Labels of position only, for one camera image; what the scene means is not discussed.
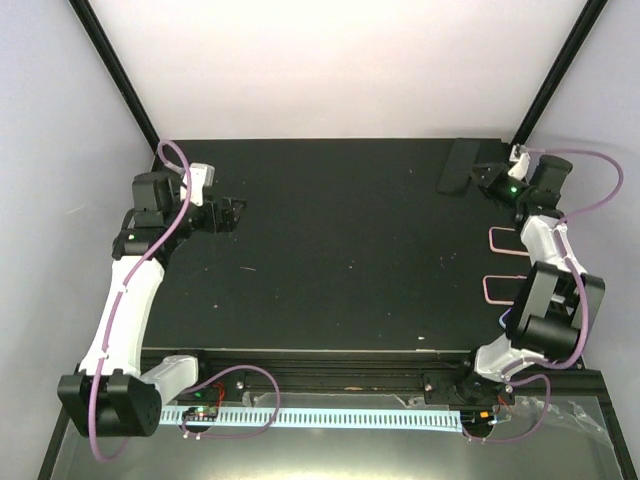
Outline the black phone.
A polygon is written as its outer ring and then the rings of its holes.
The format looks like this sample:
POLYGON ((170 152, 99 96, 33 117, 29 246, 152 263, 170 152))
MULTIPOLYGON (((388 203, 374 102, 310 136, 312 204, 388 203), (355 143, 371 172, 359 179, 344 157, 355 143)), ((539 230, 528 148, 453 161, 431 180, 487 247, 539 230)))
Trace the black phone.
POLYGON ((436 185, 438 194, 456 197, 466 193, 479 150, 478 140, 458 138, 453 141, 436 185))

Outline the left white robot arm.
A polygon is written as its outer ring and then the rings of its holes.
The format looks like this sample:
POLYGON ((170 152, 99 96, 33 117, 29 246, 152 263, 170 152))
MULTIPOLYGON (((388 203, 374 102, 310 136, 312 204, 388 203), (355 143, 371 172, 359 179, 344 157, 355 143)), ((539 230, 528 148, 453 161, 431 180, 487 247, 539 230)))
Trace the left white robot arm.
POLYGON ((195 232, 226 233, 246 201, 212 194, 215 170, 194 164, 180 175, 144 173, 132 182, 133 207, 113 241, 107 301, 77 371, 57 395, 84 437, 148 437, 162 408, 183 391, 193 399, 214 388, 213 372, 193 355, 171 355, 144 372, 142 344, 151 307, 172 253, 195 232))

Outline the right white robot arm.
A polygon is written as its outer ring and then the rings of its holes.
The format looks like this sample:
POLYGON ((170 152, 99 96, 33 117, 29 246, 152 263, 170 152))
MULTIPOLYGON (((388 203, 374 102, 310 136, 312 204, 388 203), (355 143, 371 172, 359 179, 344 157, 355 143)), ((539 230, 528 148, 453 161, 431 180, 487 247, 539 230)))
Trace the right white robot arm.
POLYGON ((471 179, 488 198, 514 210, 516 229, 531 268, 504 317, 504 332, 475 349, 454 379, 460 400, 478 404, 494 397, 532 365, 564 370, 586 346, 605 293, 602 278, 587 273, 568 239, 568 221, 557 205, 572 164, 543 155, 533 175, 529 156, 478 164, 471 179))

